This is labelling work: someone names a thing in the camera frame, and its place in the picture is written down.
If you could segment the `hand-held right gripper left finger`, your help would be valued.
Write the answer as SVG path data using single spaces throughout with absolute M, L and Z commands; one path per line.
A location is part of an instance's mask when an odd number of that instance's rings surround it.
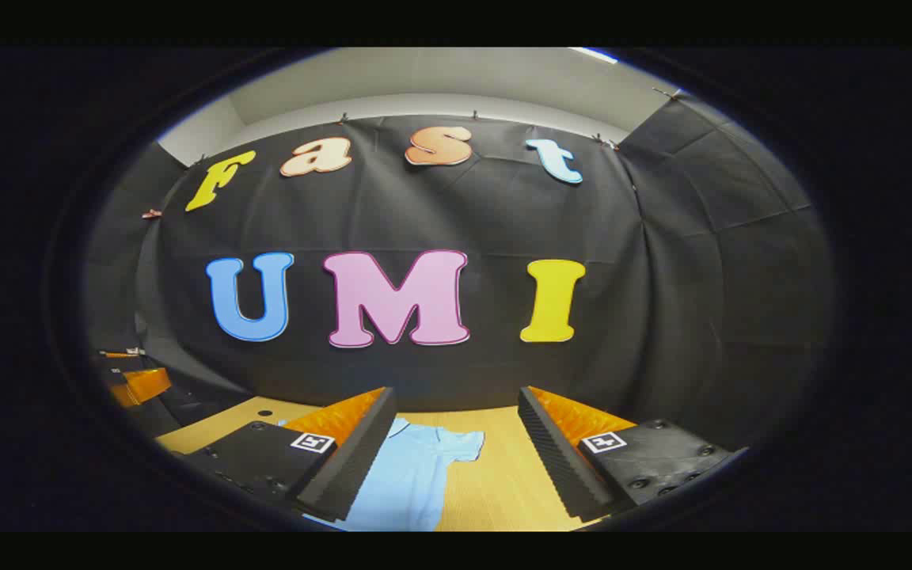
M 173 433 L 192 479 L 261 523 L 345 519 L 396 416 L 392 387 L 261 386 Z

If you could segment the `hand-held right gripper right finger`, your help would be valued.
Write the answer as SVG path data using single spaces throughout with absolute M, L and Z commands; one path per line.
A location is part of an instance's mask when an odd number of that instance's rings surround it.
M 539 387 L 522 387 L 518 411 L 562 505 L 584 523 L 710 477 L 747 452 L 672 420 L 637 424 Z

